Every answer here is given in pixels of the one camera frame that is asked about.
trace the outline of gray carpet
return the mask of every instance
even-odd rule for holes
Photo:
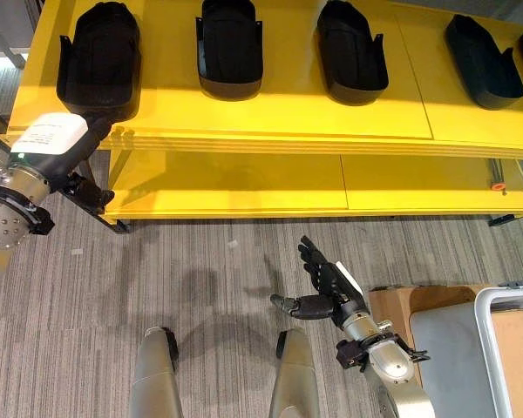
[[[155,325],[180,344],[186,417],[267,416],[277,336],[291,326],[310,337],[322,417],[378,417],[364,378],[335,360],[331,321],[291,320],[268,301],[312,292],[296,251],[305,233],[365,290],[523,280],[523,219],[136,222],[115,235],[61,196],[45,206],[57,226],[27,239],[0,283],[0,418],[126,416]]]

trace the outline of silver cylinder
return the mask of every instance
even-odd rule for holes
[[[372,335],[380,334],[376,322],[367,312],[355,312],[343,323],[343,331],[348,340],[362,341]]]
[[[25,167],[13,166],[0,171],[0,186],[23,194],[38,206],[51,192],[45,178]],[[29,233],[29,223],[11,205],[0,202],[0,250],[19,245]]]
[[[15,165],[0,174],[0,186],[23,194],[33,205],[40,204],[51,193],[48,182],[38,172]]]

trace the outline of yellow shelf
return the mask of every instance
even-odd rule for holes
[[[502,111],[478,107],[465,91],[445,41],[452,13],[395,6],[407,51],[425,102],[432,135],[437,141],[523,149],[523,98]],[[523,26],[475,17],[501,51],[513,47],[523,81],[523,57],[518,39]]]
[[[114,151],[105,218],[523,214],[523,175],[477,158]]]
[[[141,30],[142,86],[135,118],[101,149],[186,152],[394,154],[523,158],[523,98],[485,111],[466,95],[444,40],[453,14],[383,0],[351,0],[384,33],[390,86],[374,104],[345,106],[323,86],[315,27],[323,0],[257,0],[264,25],[260,94],[223,102],[200,91],[194,18],[201,1],[125,0]],[[10,119],[12,144],[56,96],[59,36],[96,0],[47,0]],[[498,46],[523,26],[478,19]],[[519,50],[515,61],[523,79]]]
[[[11,116],[14,138],[46,111],[65,110],[56,96],[59,41],[73,36],[81,14],[96,0],[46,2],[31,46],[26,72]],[[201,2],[192,0],[126,0],[141,31],[143,56],[139,111],[118,124],[117,135],[104,142],[119,147],[126,137],[131,147],[150,139],[236,138],[263,143],[288,137],[302,140],[359,137],[430,138],[430,128],[412,75],[401,33],[388,3],[359,1],[374,33],[384,33],[391,83],[374,104],[345,106],[328,98],[319,68],[315,27],[319,0],[258,0],[263,21],[264,74],[260,94],[241,102],[214,100],[203,94],[196,66],[194,18]],[[157,140],[157,146],[163,144]]]

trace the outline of black bracket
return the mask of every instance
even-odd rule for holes
[[[76,206],[89,213],[101,224],[108,227],[115,233],[129,233],[128,225],[117,220],[116,224],[111,225],[100,217],[105,213],[105,206],[114,199],[112,190],[102,190],[94,181],[73,172],[68,178],[67,185],[59,190],[68,200]]]
[[[360,367],[360,372],[363,373],[368,365],[368,349],[376,344],[392,340],[395,341],[403,351],[405,351],[413,363],[429,360],[426,350],[416,351],[410,348],[406,342],[399,336],[399,334],[383,333],[372,335],[366,340],[362,341],[346,341],[341,340],[337,344],[337,361],[343,368]]]

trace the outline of robotic hand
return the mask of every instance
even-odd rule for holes
[[[336,346],[343,368],[360,367],[377,391],[386,418],[433,418],[434,409],[418,385],[413,362],[428,360],[426,352],[409,348],[391,332],[391,322],[376,324],[363,299],[363,292],[347,269],[329,263],[307,237],[298,246],[304,269],[319,294],[301,298],[271,295],[271,301],[285,313],[301,320],[331,318],[347,340]]]
[[[100,212],[114,197],[73,172],[108,135],[108,118],[48,113],[13,145],[7,165],[0,163],[0,278],[11,254],[30,233],[46,235],[54,227],[39,204],[61,191],[86,210]]]

